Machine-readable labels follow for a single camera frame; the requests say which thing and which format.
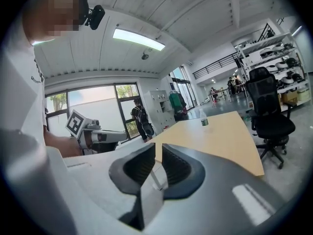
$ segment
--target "window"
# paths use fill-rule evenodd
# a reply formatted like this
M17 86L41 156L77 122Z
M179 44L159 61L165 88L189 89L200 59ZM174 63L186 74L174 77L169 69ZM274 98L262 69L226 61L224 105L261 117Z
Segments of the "window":
M118 98L138 96L137 86L135 84L117 85L116 86Z
M114 86L103 86L68 92L69 113L76 110L97 119L103 130L125 131Z
M70 132L65 128L66 123L66 113L49 117L47 120L49 131L58 137L70 137Z
M135 107L134 100L140 99L137 84L116 85L117 102L120 107L123 122L129 139L139 136L136 121L132 118L131 112Z
M131 139L139 136L139 132L138 132L135 121L127 123L126 127L127 127L127 130Z
M48 113L57 112L67 108L67 97L65 93L49 96L45 99Z
M195 94L191 88L190 81L188 80L187 73L183 66L176 68L173 72L170 73L172 77L174 88L176 91L180 92L184 98L186 109L190 110L197 106L197 101Z
M131 111L134 99L140 100L137 84L105 85L49 95L45 99L48 130L60 137L70 137L65 128L73 110L97 119L103 130L125 131L128 140L139 136Z

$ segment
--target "white shelving unit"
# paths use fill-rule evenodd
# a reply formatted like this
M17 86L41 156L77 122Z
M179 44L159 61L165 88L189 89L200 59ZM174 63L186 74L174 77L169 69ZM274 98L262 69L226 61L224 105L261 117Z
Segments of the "white shelving unit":
M174 110L166 91L148 91L144 97L148 118L157 135L176 123Z
M273 56L270 56L270 57L267 57L267 58L264 58L264 59L260 59L260 60L251 60L251 57L249 57L253 53L255 53L255 52L259 53L261 50L263 50L263 49L265 49L267 47L273 47L273 46L275 46L275 45L277 45L279 43L287 44L287 43L290 43L290 42L293 43L293 48L291 48L289 50L285 50L285 51L283 51L283 52L281 52L281 53L279 53L277 55L273 55ZM297 60L298 59L297 56L298 56L299 59L300 59L300 62L302 64L302 69L303 70L300 67L294 67L292 69L287 69L287 70L278 72L277 74L275 74L275 78L280 80L283 77L287 76L287 72L293 71L294 73L300 74L303 78L306 78L307 80L305 80L305 81L303 81L301 83L295 82L295 83L291 84L288 87L285 87L283 89L278 90L277 92L279 94L282 94L282 93L285 93L288 90L295 89L295 88L298 88L298 89L309 88L310 99L305 100L305 101L298 101L297 105L301 105L301 104L306 103L306 102L311 100L312 92L311 92L310 81L308 80L309 79L309 75L308 75L308 73L305 70L304 63L302 61L303 59L301 57L301 53L300 53L300 51L299 51L299 49L297 47L296 41L294 40L293 36L291 35L291 33L284 33L284 34L281 34L281 35L276 35L274 37L267 38L265 40L262 40L262 41L259 41L257 43L251 44L251 45L249 45L249 46L247 46L245 48L240 48L238 46L237 56L242 58L243 62L241 63L241 66L242 66L243 73L245 74L247 80L249 80L249 72L251 70L253 70L254 68L256 68L256 67L262 66L262 65L264 65L266 63L269 63L271 61L274 61L274 60L276 60L278 58L282 58L282 57L285 57L285 56L293 57L293 58L295 58ZM281 110L282 111L286 111L287 109L288 109L287 106L285 106L285 105L281 106Z

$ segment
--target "backpack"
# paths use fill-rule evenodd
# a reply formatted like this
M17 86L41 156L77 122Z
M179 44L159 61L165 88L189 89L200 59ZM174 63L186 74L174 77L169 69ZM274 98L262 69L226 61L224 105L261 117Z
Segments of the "backpack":
M145 123L145 122L148 122L148 115L146 113L146 110L144 110L145 108L143 106L141 106L141 109L139 109L136 106L135 109L139 111L138 116L136 117L138 122L141 123L141 124Z
M148 122L148 115L146 110L144 110L143 106L141 106L141 109L136 106L135 109L139 111L138 116L136 117L138 124L141 124L142 129L147 134L147 136L153 136L155 131L152 125Z

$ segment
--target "shelf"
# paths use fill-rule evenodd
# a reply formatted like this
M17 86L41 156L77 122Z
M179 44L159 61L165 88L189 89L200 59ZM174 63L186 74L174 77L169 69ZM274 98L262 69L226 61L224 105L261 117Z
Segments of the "shelf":
M309 99L304 100L304 101L298 101L298 102L297 102L297 106L299 106L299 105L301 105L301 104L304 104L304 103L306 103L306 102L309 102L310 100L311 100L311 99L309 98ZM286 106L286 105L281 105L280 108L281 108L282 112L288 110L288 106Z
M267 38L265 40L262 40L262 41L255 43L255 44L251 44L250 46L242 48L241 51L247 56L247 55L249 55L253 52L256 52L258 50L264 49L264 48L272 46L272 45L279 44L288 35L290 35L290 33L285 33L285 34L281 34L281 35Z
M280 53L279 55L270 56L270 57L261 59L260 61L257 61L257 62L255 62L255 63L250 64L250 67L251 67L251 68L254 68L254 67L256 67L256 66L260 66L260 65L262 65L262 64L268 63L268 62L273 61L273 60L275 60L275 59L278 59L278 58L280 58L280 57L286 56L286 55L288 55L290 52L293 52L295 49L297 49L297 48L291 48L291 49L285 50L284 52Z
M288 91L288 90L291 90L291 89L300 87L300 86L302 86L302 85L306 85L306 84L308 84L308 83L309 83L308 80L305 80L305 81L303 81L303 82L301 82L301 83L293 83L292 85L290 85L290 86L288 86L288 87L286 87L286 88L283 88L283 89L278 90L277 92L278 92L279 94L281 94L281 93L284 93L284 92L286 92L286 91Z
M280 71L280 72L274 74L274 76L275 76L275 78L276 78L277 80L280 80L280 79L282 79L283 77L285 77L285 76L287 75L287 72L289 72L289 71L294 71L295 68L296 68L296 67L290 68L290 69L288 69L288 70Z

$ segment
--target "chair backrest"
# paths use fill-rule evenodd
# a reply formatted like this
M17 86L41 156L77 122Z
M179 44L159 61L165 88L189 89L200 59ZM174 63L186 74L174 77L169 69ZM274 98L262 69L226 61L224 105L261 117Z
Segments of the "chair backrest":
M258 116L281 113L275 76L265 67L250 71L249 76L246 89L252 98L255 113Z

